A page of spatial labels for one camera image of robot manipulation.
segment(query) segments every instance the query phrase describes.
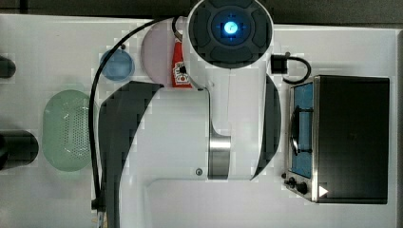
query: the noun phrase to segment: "black plug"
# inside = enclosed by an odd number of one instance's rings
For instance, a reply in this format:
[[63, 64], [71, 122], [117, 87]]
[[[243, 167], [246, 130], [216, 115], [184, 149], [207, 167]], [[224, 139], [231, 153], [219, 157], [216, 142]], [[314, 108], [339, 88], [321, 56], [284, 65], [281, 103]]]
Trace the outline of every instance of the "black plug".
[[290, 57], [290, 52], [285, 53], [285, 55], [272, 55], [270, 64], [272, 67], [273, 74], [287, 74], [287, 60]]

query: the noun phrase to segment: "black cable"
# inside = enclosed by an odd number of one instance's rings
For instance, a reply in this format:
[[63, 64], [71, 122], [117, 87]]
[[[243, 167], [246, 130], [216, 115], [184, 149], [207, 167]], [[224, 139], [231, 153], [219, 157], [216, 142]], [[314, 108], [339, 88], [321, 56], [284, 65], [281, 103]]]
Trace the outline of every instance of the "black cable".
[[176, 38], [178, 38], [180, 41], [182, 41], [182, 35], [178, 30], [176, 29], [176, 22], [178, 21], [179, 16], [174, 17], [172, 20], [172, 31], [174, 32], [174, 35]]
[[305, 76], [302, 79], [299, 79], [299, 80], [296, 80], [296, 81], [291, 81], [289, 79], [286, 79], [286, 78], [282, 77], [282, 81], [284, 81], [287, 84], [291, 84], [291, 85], [296, 85], [296, 84], [300, 84], [300, 83], [305, 82], [305, 80], [307, 80], [309, 78], [309, 76], [311, 75], [311, 71], [312, 71], [311, 65], [308, 63], [308, 61], [306, 61], [306, 60], [304, 60], [302, 58], [299, 58], [299, 57], [290, 56], [290, 54], [288, 52], [285, 54], [284, 57], [287, 60], [295, 60], [295, 61], [302, 62], [304, 65], [306, 65], [307, 72], [306, 72]]
[[95, 134], [94, 134], [94, 101], [95, 101], [95, 91], [97, 89], [98, 81], [100, 79], [101, 72], [104, 70], [104, 67], [107, 61], [112, 57], [112, 55], [116, 52], [116, 50], [121, 47], [125, 41], [127, 41], [131, 36], [136, 34], [137, 32], [152, 26], [158, 22], [166, 20], [167, 18], [155, 19], [144, 25], [130, 31], [124, 38], [122, 38], [114, 47], [113, 49], [107, 54], [104, 60], [101, 62], [98, 70], [95, 74], [94, 81], [92, 83], [91, 94], [89, 96], [89, 105], [88, 105], [88, 129], [89, 129], [89, 146], [91, 150], [91, 162], [92, 162], [92, 175], [94, 176], [94, 188], [95, 188], [95, 200], [92, 203], [93, 206], [99, 211], [105, 210], [105, 201], [100, 199], [101, 196], [101, 185], [99, 181], [99, 173], [98, 173], [98, 163], [97, 163], [97, 153], [96, 153], [96, 146], [95, 146]]

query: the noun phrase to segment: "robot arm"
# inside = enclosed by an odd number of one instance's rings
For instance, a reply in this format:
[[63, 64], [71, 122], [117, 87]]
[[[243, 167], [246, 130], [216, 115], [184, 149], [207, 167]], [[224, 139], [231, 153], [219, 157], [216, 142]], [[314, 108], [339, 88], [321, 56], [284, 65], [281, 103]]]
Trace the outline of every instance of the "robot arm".
[[[111, 227], [151, 226], [145, 188], [153, 181], [251, 180], [259, 172], [273, 22], [255, 0], [204, 0], [192, 10], [187, 24], [183, 59], [190, 77], [203, 89], [161, 88], [154, 91], [151, 102], [149, 96], [140, 98], [145, 100], [144, 114], [119, 115], [126, 123], [136, 120], [135, 127], [99, 129], [103, 167], [112, 169], [109, 158], [122, 155], [112, 159], [123, 171], [122, 177], [119, 172], [103, 172], [111, 186], [106, 189]], [[106, 129], [113, 125], [103, 121], [102, 115], [133, 106], [130, 101], [139, 99], [125, 86], [108, 99], [114, 100], [115, 108], [107, 101], [103, 105], [100, 126], [103, 122]], [[119, 134], [112, 135], [119, 131], [132, 137], [123, 142], [126, 150], [116, 151], [111, 142], [120, 139]]]

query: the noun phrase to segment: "white table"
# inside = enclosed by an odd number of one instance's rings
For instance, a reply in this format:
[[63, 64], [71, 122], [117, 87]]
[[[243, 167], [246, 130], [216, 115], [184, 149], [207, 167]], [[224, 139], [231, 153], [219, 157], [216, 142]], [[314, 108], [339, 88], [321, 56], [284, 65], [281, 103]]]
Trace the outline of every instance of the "white table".
[[[0, 227], [94, 227], [90, 166], [75, 173], [53, 168], [42, 150], [43, 111], [56, 93], [75, 88], [89, 94], [99, 59], [137, 23], [145, 20], [0, 15], [0, 54], [15, 61], [16, 74], [0, 80], [0, 129], [27, 129], [40, 143], [37, 159], [0, 171]], [[127, 51], [135, 60], [131, 80], [148, 81], [140, 44]], [[393, 29], [275, 26], [275, 51], [309, 60], [313, 75], [387, 76], [391, 79], [389, 200], [387, 205], [313, 204], [285, 189], [282, 146], [253, 182], [160, 180], [148, 189], [155, 228], [383, 227], [396, 226], [397, 34]], [[302, 69], [292, 68], [291, 74]], [[285, 107], [287, 87], [274, 77]], [[104, 77], [97, 103], [123, 83]]]

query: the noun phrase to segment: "black device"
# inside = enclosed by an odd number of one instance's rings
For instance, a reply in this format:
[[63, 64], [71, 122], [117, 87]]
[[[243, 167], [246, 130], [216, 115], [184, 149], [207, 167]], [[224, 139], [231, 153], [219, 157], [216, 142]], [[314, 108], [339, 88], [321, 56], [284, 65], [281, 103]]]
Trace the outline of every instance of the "black device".
[[16, 70], [15, 63], [10, 59], [0, 56], [0, 78], [10, 78]]
[[319, 203], [387, 203], [389, 103], [388, 78], [291, 86], [287, 188]]
[[33, 162], [38, 150], [38, 142], [28, 131], [0, 131], [0, 170]]

